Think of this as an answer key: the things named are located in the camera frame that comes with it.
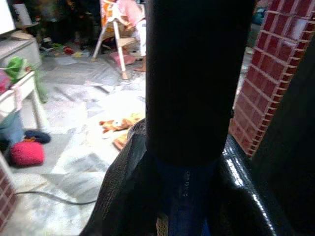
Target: floor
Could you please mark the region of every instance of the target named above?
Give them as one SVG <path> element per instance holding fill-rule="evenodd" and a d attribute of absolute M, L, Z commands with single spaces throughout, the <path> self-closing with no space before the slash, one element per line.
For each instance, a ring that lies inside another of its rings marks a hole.
<path fill-rule="evenodd" d="M 251 61 L 245 54 L 239 87 Z M 44 145 L 41 166 L 11 167 L 17 192 L 43 191 L 77 202 L 96 199 L 108 166 L 118 154 L 112 141 L 102 139 L 99 121 L 120 119 L 145 111 L 145 74 L 134 72 L 141 62 L 127 66 L 129 80 L 108 54 L 90 58 L 45 57 L 38 69 L 49 100 L 44 104 L 52 140 Z M 32 108 L 25 101 L 21 111 L 26 129 L 35 128 Z M 3 235 L 76 236 L 94 205 L 74 206 L 39 195 L 18 195 L 19 203 Z"/>

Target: black cable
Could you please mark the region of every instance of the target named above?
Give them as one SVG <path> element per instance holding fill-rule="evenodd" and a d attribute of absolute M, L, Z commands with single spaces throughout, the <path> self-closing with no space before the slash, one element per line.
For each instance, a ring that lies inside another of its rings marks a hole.
<path fill-rule="evenodd" d="M 65 204 L 69 204 L 69 205 L 88 205 L 88 204 L 96 202 L 96 200 L 94 200 L 94 201 L 90 201 L 90 202 L 86 202 L 86 203 L 75 203 L 75 202 L 72 202 L 72 201 L 69 201 L 69 200 L 57 197 L 57 196 L 55 196 L 53 194 L 45 193 L 45 192 L 41 192 L 41 191 L 17 192 L 16 195 L 18 195 L 18 194 L 38 194 L 38 195 L 41 195 L 43 197 L 50 198 L 51 200 L 59 201 L 59 202 L 62 202 L 62 203 L 65 203 Z"/>

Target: green plush toy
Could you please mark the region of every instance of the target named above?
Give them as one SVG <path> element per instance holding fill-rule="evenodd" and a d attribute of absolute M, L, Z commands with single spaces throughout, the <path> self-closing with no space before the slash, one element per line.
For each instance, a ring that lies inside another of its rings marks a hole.
<path fill-rule="evenodd" d="M 26 59 L 20 58 L 20 57 L 13 57 L 4 71 L 7 73 L 7 75 L 11 78 L 12 84 L 15 84 L 20 79 L 22 79 L 24 76 L 26 76 L 30 71 L 34 71 L 35 76 L 35 85 L 36 90 L 38 92 L 39 99 L 42 103 L 47 102 L 47 96 L 46 91 L 44 87 L 41 85 L 40 78 L 38 76 L 38 72 L 35 70 L 35 68 L 28 63 Z"/>

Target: black pole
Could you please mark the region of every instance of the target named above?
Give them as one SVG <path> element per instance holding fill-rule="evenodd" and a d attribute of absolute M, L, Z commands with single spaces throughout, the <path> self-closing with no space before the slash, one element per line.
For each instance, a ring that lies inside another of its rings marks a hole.
<path fill-rule="evenodd" d="M 176 166 L 223 150 L 253 0 L 147 1 L 147 149 Z"/>

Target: red cushion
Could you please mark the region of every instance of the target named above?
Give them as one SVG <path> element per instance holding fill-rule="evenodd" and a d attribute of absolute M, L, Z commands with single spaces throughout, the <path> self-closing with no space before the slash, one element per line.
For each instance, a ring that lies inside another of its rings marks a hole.
<path fill-rule="evenodd" d="M 44 149 L 38 142 L 19 142 L 11 148 L 11 158 L 19 166 L 41 164 L 44 161 Z"/>

